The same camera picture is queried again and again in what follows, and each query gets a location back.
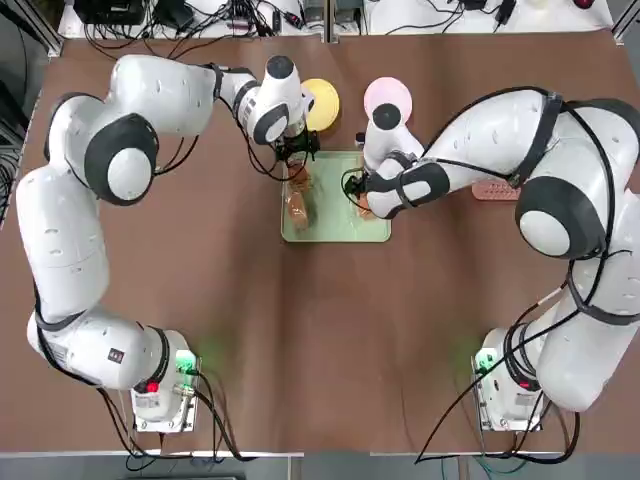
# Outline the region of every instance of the yellow plate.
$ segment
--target yellow plate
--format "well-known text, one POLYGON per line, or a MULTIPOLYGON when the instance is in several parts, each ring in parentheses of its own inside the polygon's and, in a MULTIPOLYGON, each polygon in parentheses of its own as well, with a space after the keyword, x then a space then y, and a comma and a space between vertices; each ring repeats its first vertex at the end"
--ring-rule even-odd
POLYGON ((321 132, 329 128, 340 111, 340 98, 338 92, 326 80, 310 78, 303 85, 307 87, 315 97, 313 107, 307 117, 309 130, 321 132))

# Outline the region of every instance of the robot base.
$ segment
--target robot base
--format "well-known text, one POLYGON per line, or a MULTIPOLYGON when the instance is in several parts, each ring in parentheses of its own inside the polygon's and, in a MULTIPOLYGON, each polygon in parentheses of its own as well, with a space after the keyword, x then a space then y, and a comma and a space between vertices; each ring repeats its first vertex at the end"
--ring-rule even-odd
POLYGON ((140 394, 131 390, 135 428, 138 432, 191 432, 198 402, 189 390, 197 386, 198 377, 185 372, 198 370, 200 362, 182 335, 173 330, 164 333, 169 340, 170 359, 158 391, 140 394))
MULTIPOLYGON (((482 348, 471 358, 471 380, 475 381, 502 357, 502 348, 482 348)), ((541 392, 529 392, 520 388, 509 377, 504 364, 487 375, 474 388, 477 419, 483 431, 524 432, 529 425, 536 426, 532 431, 541 430, 540 415, 542 399, 536 412, 533 407, 541 392)))

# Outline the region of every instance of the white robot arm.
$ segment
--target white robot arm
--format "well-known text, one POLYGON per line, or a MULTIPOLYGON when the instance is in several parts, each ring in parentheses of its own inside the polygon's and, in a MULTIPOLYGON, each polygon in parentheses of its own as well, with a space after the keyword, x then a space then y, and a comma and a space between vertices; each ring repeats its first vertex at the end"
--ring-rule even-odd
POLYGON ((38 299, 29 343, 98 386, 133 389, 134 411, 148 422, 180 409, 175 365, 188 346, 177 332, 98 304, 109 283, 98 200, 139 202, 153 182, 157 133, 201 134, 218 98, 258 144, 300 133, 312 100, 286 57, 268 61, 260 84, 247 69, 128 55, 116 63, 104 100, 69 94, 58 102, 45 144, 49 163, 25 175, 16 192, 38 299))
POLYGON ((377 110, 383 111, 373 114, 376 128, 370 124, 365 138, 366 173, 349 183, 352 193, 366 195, 375 215, 391 219, 404 209, 498 177, 522 188, 515 220, 525 241, 544 255, 571 262, 570 288, 546 313, 486 337, 476 356, 484 368, 578 310, 483 380, 484 426, 524 430, 540 390, 568 410, 588 409, 640 320, 640 200, 625 191, 639 156, 640 113, 618 100, 564 103, 541 89, 508 89, 465 108, 415 155, 417 141, 408 139, 398 109, 381 105, 377 110), (596 144, 572 109, 606 152, 611 188, 596 144), (609 194, 615 202, 612 219, 609 194), (587 300, 602 255, 604 269, 587 300))

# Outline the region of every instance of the table surface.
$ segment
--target table surface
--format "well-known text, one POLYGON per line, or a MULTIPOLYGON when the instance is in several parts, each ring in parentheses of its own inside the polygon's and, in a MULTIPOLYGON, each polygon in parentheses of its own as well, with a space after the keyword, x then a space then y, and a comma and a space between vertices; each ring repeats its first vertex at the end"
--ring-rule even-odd
MULTIPOLYGON (((409 126, 423 142, 464 105, 513 85, 640 107, 626 53, 605 31, 352 37, 331 46, 315 38, 224 40, 184 61, 261 72, 274 54, 290 56, 302 78, 336 87, 341 112, 321 136, 325 150, 353 149, 366 125, 364 91, 390 72, 413 94, 409 126), (399 51, 414 52, 410 65, 399 51), (370 52, 375 60, 364 61, 370 52)), ((54 101, 69 91, 104 96, 111 68, 86 42, 65 44, 45 74, 23 172, 44 163, 54 101)), ((160 158, 170 158, 176 144, 162 137, 160 158)), ((456 397, 454 377, 468 381, 483 336, 555 288, 566 268, 522 241, 512 203, 479 202, 469 190, 400 215, 384 244, 286 244, 279 188, 251 170, 240 132, 217 108, 188 162, 158 178, 141 204, 101 208, 111 268, 103 304, 184 333, 206 371, 222 378, 245 451, 416 451, 456 397)), ((121 450, 99 396, 52 371, 27 344, 33 297, 15 208, 0 235, 0 265, 0 451, 121 450)), ((584 415, 580 450, 638 451, 638 365, 634 342, 584 415)), ((559 427, 546 423, 528 437, 528 450, 562 450, 559 427)), ((195 433, 168 438, 167 449, 210 450, 210 425, 201 417, 195 433)), ((152 447, 156 438, 144 440, 152 447)), ((488 447, 509 440, 490 435, 488 447)), ((458 408, 430 452, 478 449, 458 408)))
MULTIPOLYGON (((448 0, 363 0, 366 22, 363 34, 384 35, 385 33, 403 25, 434 25, 447 21, 452 15, 438 10, 452 11, 457 2, 448 0)), ((493 10, 502 0, 487 0, 484 8, 493 10)), ((225 0, 189 0, 191 5, 203 12, 215 12, 225 0)), ((297 13, 297 0, 271 0, 283 11, 297 13)), ((258 9, 271 24, 272 7, 261 3, 258 9)), ((195 21, 201 22, 204 17, 195 12, 195 21)), ((298 30, 287 22, 282 22, 281 35, 310 35, 318 34, 321 23, 314 23, 310 28, 298 30)), ((433 34, 441 33, 447 23, 433 28, 403 28, 398 34, 433 34)), ((495 28, 494 15, 487 15, 479 11, 467 11, 447 29, 447 33, 491 33, 495 28)), ((581 32, 609 28, 613 25, 607 0, 595 0, 591 8, 582 10, 576 7, 573 0, 522 0, 516 8, 507 25, 500 27, 498 33, 526 33, 526 32, 581 32)), ((131 34, 136 35, 142 27, 133 27, 131 34)), ((84 25, 72 5, 66 5, 60 20, 58 32, 66 38, 84 38, 84 25)), ((201 35, 202 38, 216 38, 231 34, 231 29, 225 22, 219 22, 208 27, 201 35)), ((355 23, 336 26, 338 35, 357 35, 355 23)), ((174 38, 175 30, 164 27, 154 33, 156 38, 174 38)))

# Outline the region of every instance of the wire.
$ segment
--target wire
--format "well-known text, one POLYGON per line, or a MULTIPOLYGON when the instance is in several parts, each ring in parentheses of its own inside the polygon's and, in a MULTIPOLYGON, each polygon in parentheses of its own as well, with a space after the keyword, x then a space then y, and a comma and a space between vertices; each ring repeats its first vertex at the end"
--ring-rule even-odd
POLYGON ((443 20, 441 22, 438 23, 432 23, 432 24, 428 24, 428 25, 402 25, 400 27, 396 27, 392 30, 389 30, 387 33, 385 33, 385 35, 391 35, 392 33, 397 32, 398 30, 403 30, 405 28, 417 28, 417 29, 425 29, 425 28, 435 28, 435 27, 440 27, 442 25, 446 25, 456 14, 457 12, 454 11, 454 13, 452 13, 449 18, 447 18, 446 20, 443 20))
POLYGON ((347 197, 347 200, 349 200, 352 204, 354 204, 356 207, 358 207, 360 210, 364 210, 365 212, 371 212, 371 209, 367 208, 367 207, 363 207, 362 205, 360 205, 358 202, 355 202, 352 198, 351 195, 349 195, 349 193, 347 192, 347 188, 346 185, 344 183, 344 177, 346 177, 347 175, 349 175, 350 173, 357 173, 357 172, 361 172, 363 175, 366 175, 366 172, 364 171, 364 168, 362 167, 358 167, 358 168, 351 168, 349 170, 345 170, 342 174, 342 177, 340 178, 340 187, 342 188, 342 193, 344 194, 345 197, 347 197))
MULTIPOLYGON (((200 372, 198 372, 198 377, 201 378, 202 381, 205 383, 207 390, 211 392, 210 395, 211 395, 211 398, 213 399, 213 389, 211 388, 211 384, 209 383, 209 380, 207 379, 207 377, 205 377, 200 372)), ((209 400, 198 389, 194 389, 194 394, 200 401, 202 401, 206 405, 206 407, 211 412, 211 415, 213 416, 213 421, 215 422, 215 424, 217 424, 218 428, 220 429, 220 434, 222 435, 222 438, 224 439, 224 442, 227 445, 227 448, 231 452, 231 455, 233 455, 233 458, 243 463, 251 462, 255 460, 256 457, 245 457, 238 451, 238 447, 235 441, 233 441, 230 438, 229 432, 227 432, 227 429, 225 427, 225 422, 220 418, 218 411, 215 409, 213 401, 209 400)))
MULTIPOLYGON (((507 89, 504 90, 502 92, 505 91, 517 91, 517 90, 534 90, 534 91, 541 91, 541 89, 538 89, 536 87, 517 87, 515 90, 514 89, 507 89)), ((499 93, 494 92, 491 95, 485 96, 483 97, 484 99, 486 98, 490 98, 492 96, 495 96, 499 93)), ((468 108, 470 108, 469 106, 465 107, 465 109, 463 109, 461 112, 459 112, 454 118, 457 118, 462 112, 466 111, 468 108)), ((598 139, 598 137, 596 136, 596 134, 593 132, 593 130, 591 129, 591 127, 587 124, 587 122, 580 116, 580 114, 578 114, 578 112, 576 112, 572 106, 572 104, 568 104, 566 102, 563 103, 563 108, 562 108, 563 112, 568 112, 575 120, 576 122, 582 127, 582 129, 584 130, 584 132, 587 134, 587 136, 589 137, 589 139, 591 140, 591 142, 595 145, 598 154, 601 158, 602 161, 602 167, 605 173, 605 177, 606 177, 606 184, 607 184, 607 200, 608 200, 608 205, 607 205, 607 225, 606 225, 606 230, 605 230, 605 239, 604 239, 604 251, 602 252, 602 255, 599 259, 598 262, 598 268, 596 270, 596 274, 594 277, 594 281, 593 284, 591 286, 591 289, 589 291, 589 294, 587 295, 586 299, 582 299, 582 298, 575 298, 574 297, 574 301, 576 304, 579 304, 579 302, 583 302, 584 305, 589 306, 589 304, 591 303, 591 300, 593 299, 593 296, 595 295, 598 286, 600 284, 600 280, 602 278, 602 272, 604 271, 604 265, 606 263, 606 260, 608 258, 608 254, 609 254, 609 247, 611 245, 611 237, 613 234, 613 221, 614 221, 614 214, 615 214, 615 192, 614 192, 614 182, 613 182, 613 172, 611 169, 611 164, 609 161, 609 158, 607 157, 607 154, 602 146, 602 144, 600 143, 600 140, 598 139)), ((568 268, 568 272, 567 272, 567 283, 569 284, 569 286, 571 287, 572 283, 574 282, 573 280, 573 266, 575 264, 574 260, 571 260, 569 262, 569 268, 568 268)), ((460 403, 460 401, 464 398, 464 396, 469 393, 471 390, 473 390, 476 385, 478 385, 478 383, 480 383, 484 378, 486 378, 491 372, 493 372, 496 368, 498 368, 500 365, 502 365, 505 360, 507 359, 507 357, 509 356, 513 356, 515 354, 515 352, 517 350, 522 349, 525 345, 529 344, 530 342, 534 341, 537 338, 540 338, 546 334, 548 334, 549 332, 559 328, 560 326, 566 324, 567 322, 571 321, 574 317, 576 317, 578 315, 580 311, 579 310, 574 310, 573 312, 571 312, 570 314, 568 314, 567 316, 565 316, 563 319, 559 320, 558 322, 554 323, 553 325, 539 331, 538 333, 527 337, 525 340, 522 340, 520 343, 518 343, 515 347, 513 347, 512 345, 509 345, 507 347, 507 349, 503 352, 503 356, 502 358, 500 358, 500 360, 498 360, 495 364, 493 364, 490 368, 488 368, 485 373, 483 373, 481 376, 479 376, 478 378, 476 378, 460 395, 458 395, 458 397, 454 400, 454 402, 446 409, 446 411, 444 412, 444 414, 440 417, 440 419, 438 420, 438 422, 436 423, 436 426, 434 427, 433 431, 431 432, 431 434, 429 435, 427 441, 425 442, 422 450, 420 451, 420 454, 418 455, 418 457, 416 458, 414 464, 418 464, 421 463, 424 460, 428 460, 428 458, 423 458, 425 451, 427 450, 429 444, 431 443, 431 440, 433 439, 433 437, 435 436, 435 434, 437 433, 438 429, 440 428, 440 426, 442 425, 442 423, 444 422, 444 420, 447 418, 447 416, 451 413, 451 411, 456 407, 456 405, 458 403, 460 403)), ((540 464, 546 464, 546 465, 553 465, 553 464, 558 464, 558 463, 562 463, 565 460, 567 460, 568 458, 571 457, 571 455, 573 454, 573 452, 575 451, 575 448, 577 446, 578 443, 578 439, 580 436, 580 414, 575 412, 574 413, 574 418, 575 418, 575 424, 574 424, 574 431, 573 431, 573 437, 571 439, 571 442, 569 444, 569 447, 566 449, 565 453, 563 455, 561 455, 560 457, 557 458, 552 458, 552 459, 546 459, 546 458, 536 458, 536 457, 532 457, 529 455, 522 455, 520 453, 513 453, 512 456, 516 457, 516 458, 520 458, 520 459, 526 459, 529 460, 531 462, 534 463, 540 463, 540 464)))
POLYGON ((489 10, 488 12, 485 9, 480 10, 482 13, 485 13, 487 15, 493 15, 494 13, 496 13, 500 7, 502 6, 502 4, 498 4, 497 6, 495 6, 492 10, 489 10))
POLYGON ((462 16, 464 15, 464 4, 463 3, 459 3, 458 4, 461 8, 460 8, 460 15, 458 15, 455 20, 453 20, 453 22, 451 22, 450 24, 448 24, 446 27, 444 27, 444 29, 442 30, 442 33, 447 33, 447 30, 449 30, 449 27, 451 25, 453 25, 454 23, 456 23, 458 20, 460 20, 462 18, 462 16))
POLYGON ((458 6, 460 5, 460 3, 458 3, 458 5, 456 5, 455 10, 443 10, 441 8, 436 7, 435 3, 433 3, 431 0, 425 0, 429 5, 431 5, 431 7, 433 7, 433 9, 438 12, 438 13, 458 13, 458 6))
POLYGON ((22 101, 24 102, 27 98, 27 89, 29 87, 29 62, 27 60, 27 45, 24 41, 24 35, 22 35, 22 30, 20 27, 16 26, 18 29, 18 34, 20 35, 20 41, 22 42, 22 61, 24 62, 24 73, 22 80, 22 101))
POLYGON ((182 149, 182 145, 184 145, 184 137, 182 137, 180 139, 180 143, 178 144, 178 148, 176 149, 176 153, 173 154, 173 157, 171 157, 171 160, 169 160, 163 167, 156 167, 155 174, 158 174, 159 172, 161 172, 165 168, 170 167, 171 164, 173 162, 175 162, 176 158, 178 158, 178 154, 180 153, 180 150, 182 149))
POLYGON ((462 167, 462 168, 466 168, 468 170, 475 170, 477 172, 481 172, 481 173, 486 173, 487 175, 491 175, 493 177, 497 177, 500 178, 502 180, 508 180, 510 175, 504 174, 504 173, 500 173, 500 172, 496 172, 495 170, 490 170, 488 168, 484 168, 484 167, 480 167, 477 165, 471 165, 468 163, 463 163, 463 162, 457 162, 455 160, 445 160, 443 158, 436 158, 435 159, 436 163, 444 163, 447 165, 455 165, 456 167, 462 167))
POLYGON ((160 175, 165 175, 165 174, 167 174, 169 172, 174 171, 176 168, 178 168, 180 165, 182 165, 187 160, 187 158, 189 158, 189 155, 191 155, 191 152, 193 152, 193 149, 196 148, 196 144, 198 143, 199 139, 200 139, 200 135, 196 135, 195 137, 193 137, 193 142, 191 142, 191 146, 189 147, 187 152, 182 156, 182 158, 180 160, 178 160, 176 163, 173 163, 173 161, 178 156, 178 153, 180 152, 180 148, 182 147, 182 144, 183 144, 183 141, 184 141, 184 138, 183 138, 180 141, 180 145, 178 146, 178 150, 176 151, 176 153, 173 156, 173 158, 171 160, 169 160, 167 165, 165 165, 162 169, 160 169, 159 171, 156 170, 154 175, 156 177, 159 177, 160 175))

